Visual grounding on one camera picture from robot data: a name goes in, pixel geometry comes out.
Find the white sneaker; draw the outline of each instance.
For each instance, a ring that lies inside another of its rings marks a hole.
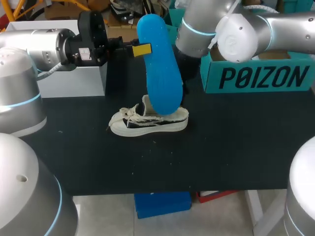
[[[136,137],[153,132],[176,132],[186,128],[189,112],[185,108],[178,108],[176,112],[167,116],[157,114],[151,105],[148,95],[142,97],[142,103],[133,108],[121,108],[109,121],[113,133]]]

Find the floor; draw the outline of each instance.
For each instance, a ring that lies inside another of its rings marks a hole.
[[[277,190],[259,191],[263,210]],[[253,236],[244,192],[200,204],[188,211],[139,220],[133,194],[74,197],[80,205],[77,236]],[[282,221],[269,236],[286,236]]]

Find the teal box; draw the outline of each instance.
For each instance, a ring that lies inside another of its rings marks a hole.
[[[185,9],[169,9],[169,15],[171,17],[172,26],[180,28],[184,14]]]
[[[244,63],[201,60],[200,74],[206,93],[279,92],[309,90],[315,63],[309,55],[288,53],[291,59],[250,60]]]
[[[174,26],[169,26],[169,25],[166,25],[166,28],[168,31],[168,36],[169,36],[169,40],[171,41],[171,44],[175,45],[175,41],[176,41],[179,29]]]
[[[313,0],[283,0],[284,13],[310,11]]]

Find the black tabletop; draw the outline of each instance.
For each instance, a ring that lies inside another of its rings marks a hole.
[[[205,94],[200,78],[188,87],[184,131],[116,136],[111,116],[146,93],[143,59],[117,55],[105,97],[43,99],[47,124],[23,140],[72,195],[286,188],[315,136],[313,93]]]

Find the red object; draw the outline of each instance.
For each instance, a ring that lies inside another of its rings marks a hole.
[[[200,193],[196,192],[196,196],[197,196],[198,200],[200,201],[200,203],[205,203],[205,202],[208,202],[208,201],[211,201],[211,200],[214,200],[217,198],[221,198],[221,197],[224,197],[226,195],[230,195],[230,194],[236,193],[236,192],[238,192],[238,191],[237,190],[223,191],[223,192],[219,192],[219,193],[210,194],[210,195],[207,195],[204,197],[201,197]]]
[[[6,15],[0,17],[0,30],[5,28],[9,24],[9,19]]]

